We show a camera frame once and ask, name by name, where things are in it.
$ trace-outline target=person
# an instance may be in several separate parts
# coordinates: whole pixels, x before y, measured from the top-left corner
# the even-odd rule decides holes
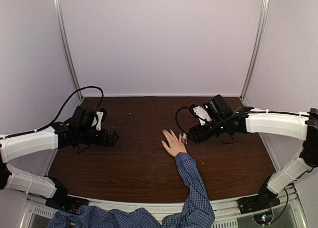
[[[48,228],[211,228],[215,216],[195,160],[187,153],[182,143],[171,130],[163,130],[167,143],[162,146],[173,157],[185,186],[190,189],[182,212],[164,218],[162,225],[144,208],[131,213],[120,210],[109,212],[94,206],[81,206],[76,214],[58,211]]]

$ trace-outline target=plaid shirt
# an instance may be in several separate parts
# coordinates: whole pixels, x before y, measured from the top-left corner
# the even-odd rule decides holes
[[[181,213],[167,216],[162,225],[144,208],[131,213],[103,211],[98,207],[81,206],[76,215],[58,211],[48,228],[211,228],[215,216],[195,160],[187,153],[175,157],[177,168],[190,194]]]

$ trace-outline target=ventilation grille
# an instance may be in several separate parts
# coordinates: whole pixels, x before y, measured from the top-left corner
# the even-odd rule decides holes
[[[239,228],[237,219],[229,221],[215,222],[212,228]]]
[[[55,214],[55,212],[52,210],[45,209],[43,207],[38,207],[38,206],[34,206],[33,213],[40,215],[40,216],[43,216],[43,217],[46,217],[46,218],[50,218],[50,219],[52,219],[54,214]]]

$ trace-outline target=wooden table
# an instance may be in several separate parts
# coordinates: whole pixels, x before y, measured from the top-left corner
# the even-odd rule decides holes
[[[202,104],[202,97],[105,98],[108,110],[103,128],[114,128],[120,138],[115,147],[91,146],[59,150],[50,176],[58,178],[72,195],[124,202],[184,202],[188,189],[179,176],[174,158],[162,148],[162,129],[179,132],[174,121],[181,106]],[[228,97],[233,110],[242,106]],[[95,109],[98,98],[86,98],[82,106]],[[188,130],[198,124],[188,111],[179,115]],[[196,160],[210,200],[257,193],[266,177],[275,172],[258,134],[236,134],[232,145],[212,138],[195,145],[188,153]]]

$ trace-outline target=human hand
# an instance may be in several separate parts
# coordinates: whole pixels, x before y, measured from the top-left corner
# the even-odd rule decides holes
[[[169,146],[165,143],[165,141],[161,141],[162,146],[171,156],[176,157],[180,152],[187,153],[187,150],[185,149],[185,146],[182,142],[181,134],[179,135],[178,139],[172,130],[170,130],[170,133],[167,130],[163,130],[163,135],[167,139]]]

